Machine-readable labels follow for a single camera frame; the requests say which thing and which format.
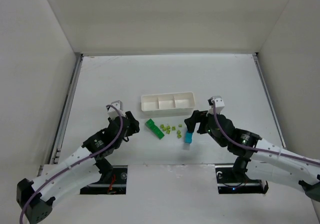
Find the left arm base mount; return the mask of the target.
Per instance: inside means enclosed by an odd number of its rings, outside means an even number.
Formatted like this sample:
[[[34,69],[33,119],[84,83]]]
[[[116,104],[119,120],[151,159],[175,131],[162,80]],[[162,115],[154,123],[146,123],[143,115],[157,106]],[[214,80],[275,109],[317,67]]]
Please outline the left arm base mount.
[[[81,195],[125,195],[127,192],[128,166],[113,166],[111,175],[102,176],[98,182],[80,190]]]

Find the green lego brick stack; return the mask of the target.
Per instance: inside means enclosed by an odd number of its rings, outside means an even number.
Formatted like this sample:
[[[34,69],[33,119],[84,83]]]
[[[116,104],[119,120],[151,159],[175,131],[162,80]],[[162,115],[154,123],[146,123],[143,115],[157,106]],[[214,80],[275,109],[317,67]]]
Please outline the green lego brick stack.
[[[161,131],[161,129],[155,124],[155,122],[152,119],[148,119],[145,122],[145,125],[148,129],[151,130],[151,132],[159,139],[161,140],[165,135]]]

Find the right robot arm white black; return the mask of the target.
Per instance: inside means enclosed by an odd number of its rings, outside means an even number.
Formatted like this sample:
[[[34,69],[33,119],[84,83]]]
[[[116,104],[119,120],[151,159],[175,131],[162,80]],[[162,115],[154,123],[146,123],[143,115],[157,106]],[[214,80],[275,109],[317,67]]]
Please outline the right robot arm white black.
[[[190,133],[209,134],[236,155],[232,171],[239,182],[264,180],[292,187],[320,200],[320,162],[276,146],[258,134],[236,128],[222,114],[194,111],[185,119]]]

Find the white three-compartment tray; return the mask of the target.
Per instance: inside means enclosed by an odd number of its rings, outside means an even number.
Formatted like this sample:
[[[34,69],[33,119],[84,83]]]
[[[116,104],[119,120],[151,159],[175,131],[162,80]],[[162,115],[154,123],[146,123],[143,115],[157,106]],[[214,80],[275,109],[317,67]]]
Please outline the white three-compartment tray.
[[[196,102],[192,92],[148,94],[141,96],[141,110],[150,115],[182,115],[193,112]]]

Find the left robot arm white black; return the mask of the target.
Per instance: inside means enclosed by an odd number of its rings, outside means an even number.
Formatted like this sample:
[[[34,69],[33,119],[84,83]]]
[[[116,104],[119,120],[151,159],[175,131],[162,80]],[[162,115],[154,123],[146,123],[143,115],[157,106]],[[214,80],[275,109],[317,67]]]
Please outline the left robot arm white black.
[[[113,166],[106,157],[122,142],[140,131],[140,124],[130,111],[116,111],[109,124],[89,137],[69,157],[47,173],[32,180],[24,178],[16,187],[16,201],[21,208],[19,222],[24,219],[38,224],[67,195],[113,175]]]

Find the teal lego brick stack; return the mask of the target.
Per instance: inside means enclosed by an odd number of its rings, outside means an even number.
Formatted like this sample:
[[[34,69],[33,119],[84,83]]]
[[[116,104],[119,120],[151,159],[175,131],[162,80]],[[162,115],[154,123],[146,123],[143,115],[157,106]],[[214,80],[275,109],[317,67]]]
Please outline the teal lego brick stack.
[[[193,133],[190,133],[188,131],[185,133],[184,144],[183,144],[183,149],[184,150],[189,150],[190,149],[191,143],[192,143],[192,137],[193,137]]]

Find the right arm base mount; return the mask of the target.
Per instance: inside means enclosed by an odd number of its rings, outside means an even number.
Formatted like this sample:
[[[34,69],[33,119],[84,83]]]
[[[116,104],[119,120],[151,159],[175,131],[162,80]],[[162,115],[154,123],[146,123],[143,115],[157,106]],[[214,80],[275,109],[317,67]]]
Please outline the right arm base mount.
[[[233,171],[233,164],[215,165],[217,190],[219,194],[266,194],[269,185],[266,181],[237,178]]]

